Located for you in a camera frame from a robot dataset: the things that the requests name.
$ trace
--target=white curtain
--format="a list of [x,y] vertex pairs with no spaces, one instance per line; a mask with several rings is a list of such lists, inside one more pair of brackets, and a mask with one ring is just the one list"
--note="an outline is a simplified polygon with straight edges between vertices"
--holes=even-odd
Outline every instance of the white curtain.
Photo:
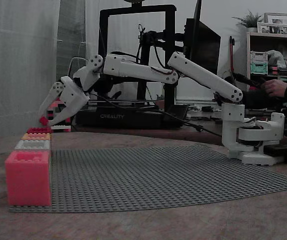
[[0,137],[37,126],[56,80],[60,0],[0,0]]

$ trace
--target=picture frame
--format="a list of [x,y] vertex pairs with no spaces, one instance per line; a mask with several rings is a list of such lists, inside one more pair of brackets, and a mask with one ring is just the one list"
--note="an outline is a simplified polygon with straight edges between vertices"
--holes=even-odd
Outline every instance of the picture frame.
[[258,33],[287,35],[286,24],[258,22],[257,27],[258,27]]
[[287,13],[266,12],[264,14],[264,21],[269,24],[287,25]]

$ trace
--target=green container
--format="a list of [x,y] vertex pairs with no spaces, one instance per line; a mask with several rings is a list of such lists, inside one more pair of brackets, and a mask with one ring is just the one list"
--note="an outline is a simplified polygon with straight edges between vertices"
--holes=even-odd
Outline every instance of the green container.
[[251,63],[251,74],[268,75],[268,63],[263,61],[253,61]]

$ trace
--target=potted plant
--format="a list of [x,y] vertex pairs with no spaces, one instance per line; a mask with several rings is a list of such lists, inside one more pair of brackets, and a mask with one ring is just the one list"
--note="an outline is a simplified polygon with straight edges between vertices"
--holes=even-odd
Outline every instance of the potted plant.
[[249,11],[249,14],[246,15],[245,17],[233,16],[232,18],[239,20],[240,21],[239,24],[248,28],[248,32],[257,33],[258,32],[257,23],[261,23],[263,21],[261,17],[262,16],[259,16],[258,13],[254,15],[251,11]]

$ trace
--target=hand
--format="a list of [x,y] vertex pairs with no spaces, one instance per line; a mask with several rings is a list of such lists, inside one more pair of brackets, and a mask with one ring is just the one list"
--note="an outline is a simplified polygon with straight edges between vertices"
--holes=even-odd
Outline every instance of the hand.
[[261,85],[261,88],[269,94],[269,97],[285,97],[285,92],[287,89],[287,83],[281,80],[270,80],[266,81],[264,84]]

